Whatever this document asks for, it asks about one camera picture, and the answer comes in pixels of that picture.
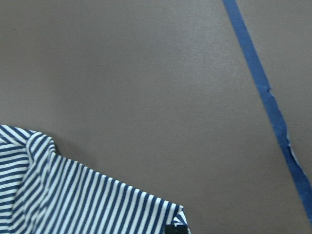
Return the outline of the striped polo shirt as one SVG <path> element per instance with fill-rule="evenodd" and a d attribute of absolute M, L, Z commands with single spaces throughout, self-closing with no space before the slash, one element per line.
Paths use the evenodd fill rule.
<path fill-rule="evenodd" d="M 0 127 L 3 234 L 188 234 L 181 205 L 62 157 L 53 139 Z"/>

